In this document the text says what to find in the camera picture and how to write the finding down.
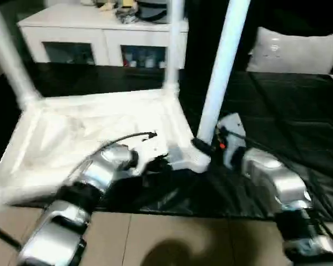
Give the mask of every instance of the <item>white pvc pipe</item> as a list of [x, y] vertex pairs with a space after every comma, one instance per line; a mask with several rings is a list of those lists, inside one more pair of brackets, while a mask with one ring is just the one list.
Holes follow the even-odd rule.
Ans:
[[31, 101], [39, 99], [19, 54], [10, 39], [10, 35], [0, 14], [0, 66], [14, 90], [19, 107], [23, 110]]
[[211, 144], [250, 0], [230, 0], [197, 138]]
[[184, 0], [169, 0], [168, 16], [170, 23], [169, 45], [166, 50], [166, 70], [163, 87], [177, 90], [179, 88], [179, 35], [184, 15]]

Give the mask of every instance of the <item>black tablecloth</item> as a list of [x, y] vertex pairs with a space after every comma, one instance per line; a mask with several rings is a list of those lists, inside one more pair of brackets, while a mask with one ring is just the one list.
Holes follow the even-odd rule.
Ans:
[[[29, 65], [28, 71], [43, 96], [153, 89], [163, 81], [163, 72], [151, 69], [50, 63]], [[197, 78], [181, 79], [179, 97], [195, 134], [207, 90], [197, 85]], [[240, 114], [247, 136], [310, 166], [292, 164], [309, 185], [315, 179], [333, 205], [333, 80], [329, 76], [234, 72], [221, 116], [230, 112]], [[0, 157], [18, 117], [14, 95], [2, 76]], [[258, 189], [215, 158], [203, 174], [182, 170], [119, 181], [99, 210], [271, 219]], [[26, 205], [42, 207], [47, 201]], [[314, 201], [321, 208], [316, 197]]]

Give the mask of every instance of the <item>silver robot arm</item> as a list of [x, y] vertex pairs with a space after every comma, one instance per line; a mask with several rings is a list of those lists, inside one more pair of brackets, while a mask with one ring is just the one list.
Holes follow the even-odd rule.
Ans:
[[244, 153], [241, 173], [269, 192], [285, 255], [295, 265], [333, 266], [333, 240], [323, 234], [301, 177], [259, 149]]
[[140, 158], [137, 151], [114, 144], [85, 160], [41, 216], [19, 253], [18, 265], [79, 265], [86, 247], [83, 234], [95, 207], [113, 182], [132, 177], [131, 169], [145, 167], [148, 160], [141, 154]]

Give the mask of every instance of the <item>white cabinet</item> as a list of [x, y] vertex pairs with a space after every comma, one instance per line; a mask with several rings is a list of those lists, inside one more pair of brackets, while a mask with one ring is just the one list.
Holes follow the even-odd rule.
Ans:
[[[113, 13], [58, 4], [18, 23], [36, 62], [86, 63], [130, 67], [165, 65], [169, 25], [122, 24]], [[188, 23], [181, 23], [180, 68], [184, 67]]]
[[109, 65], [100, 29], [22, 27], [22, 34], [36, 62]]

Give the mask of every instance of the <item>tile floor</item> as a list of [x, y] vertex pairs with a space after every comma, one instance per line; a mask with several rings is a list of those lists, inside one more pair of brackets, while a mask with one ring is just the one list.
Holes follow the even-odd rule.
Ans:
[[[0, 227], [23, 242], [40, 214], [8, 208]], [[81, 266], [289, 265], [271, 222], [95, 213], [85, 239]], [[0, 241], [0, 266], [15, 261], [16, 253]]]

